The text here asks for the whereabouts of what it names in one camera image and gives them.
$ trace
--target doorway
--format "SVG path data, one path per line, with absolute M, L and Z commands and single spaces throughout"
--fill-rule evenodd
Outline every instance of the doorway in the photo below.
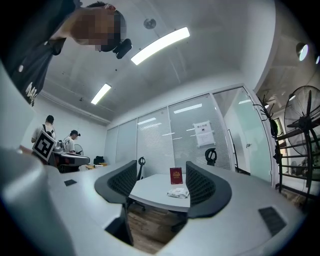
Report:
M 235 170 L 271 182 L 271 156 L 264 125 L 243 87 L 214 93 L 233 147 Z

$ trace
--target glass wall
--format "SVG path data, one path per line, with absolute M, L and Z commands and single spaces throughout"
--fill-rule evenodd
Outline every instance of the glass wall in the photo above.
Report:
M 243 87 L 215 93 L 227 129 L 230 130 L 240 171 L 271 181 L 271 155 L 265 128 Z
M 207 164 L 205 152 L 215 148 L 215 165 L 231 170 L 225 132 L 210 95 L 204 95 L 169 107 L 174 161 L 186 171 L 186 161 Z M 215 144 L 198 146 L 194 124 L 209 121 Z
M 115 162 L 136 160 L 137 119 L 119 126 Z
M 116 163 L 118 126 L 106 132 L 104 160 L 108 165 Z
M 138 118 L 136 159 L 145 158 L 143 175 L 169 174 L 175 167 L 168 109 Z

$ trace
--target floor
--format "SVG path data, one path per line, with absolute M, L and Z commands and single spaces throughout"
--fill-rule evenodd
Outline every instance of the floor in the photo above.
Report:
M 286 189 L 281 194 L 297 208 L 302 209 L 305 197 Z M 134 247 L 146 253 L 155 254 L 161 250 L 177 233 L 171 232 L 171 226 L 182 219 L 167 210 L 145 206 L 145 211 L 136 204 L 128 209 L 128 222 Z

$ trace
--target black cap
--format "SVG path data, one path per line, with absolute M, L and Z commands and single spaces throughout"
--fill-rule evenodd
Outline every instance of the black cap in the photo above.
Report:
M 81 136 L 80 133 L 78 133 L 77 130 L 72 130 L 71 133 L 70 133 L 70 136 L 72 136 L 74 134 L 77 135 L 77 136 Z

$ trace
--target wooden floor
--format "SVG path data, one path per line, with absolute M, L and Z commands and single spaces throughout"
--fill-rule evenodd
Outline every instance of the wooden floor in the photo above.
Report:
M 128 222 L 134 247 L 150 253 L 157 253 L 177 233 L 171 232 L 171 226 L 182 219 L 168 210 L 145 206 L 145 211 L 136 204 L 128 209 Z

